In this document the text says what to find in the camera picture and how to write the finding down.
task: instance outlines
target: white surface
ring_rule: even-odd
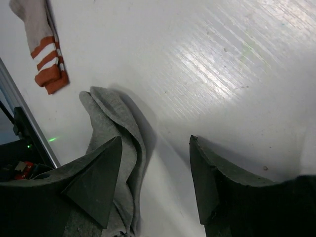
[[[203,236],[191,134],[259,175],[299,174],[316,103],[316,1],[54,0],[71,84],[53,96],[33,81],[24,27],[7,2],[0,57],[46,138],[58,137],[50,144],[62,164],[83,155],[91,136],[81,90],[116,88],[148,121],[152,131],[142,133],[155,149],[142,189],[144,236]]]

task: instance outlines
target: sock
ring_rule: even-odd
[[[45,0],[10,0],[11,10],[24,22],[31,57],[37,65],[35,82],[52,94],[68,84],[66,72],[61,72],[55,29]]]

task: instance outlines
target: white table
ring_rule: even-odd
[[[93,85],[124,93],[152,154],[143,236],[203,236],[191,134],[256,174],[301,172],[315,118],[315,2],[54,0],[71,84],[48,96],[33,81],[24,26],[5,0],[0,57],[61,164],[82,156],[91,137],[79,92]]]

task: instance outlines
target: white stripe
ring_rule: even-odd
[[[52,51],[56,50],[55,43],[50,43],[45,48],[39,52],[39,54],[34,58],[36,64],[39,64],[47,55],[49,55]]]
[[[39,74],[41,71],[52,67],[54,64],[58,64],[58,57],[53,58],[51,61],[49,61],[48,63],[46,63],[39,71],[37,74]]]
[[[65,67],[64,67],[64,64],[63,64],[63,63],[59,64],[59,69],[60,69],[61,71],[64,71],[64,70],[65,70]]]

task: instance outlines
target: red object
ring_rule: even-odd
[[[21,174],[16,174],[13,179],[15,180],[25,179],[28,176],[34,164],[29,161],[24,161],[24,163],[26,164],[26,167],[23,170],[23,172]]]

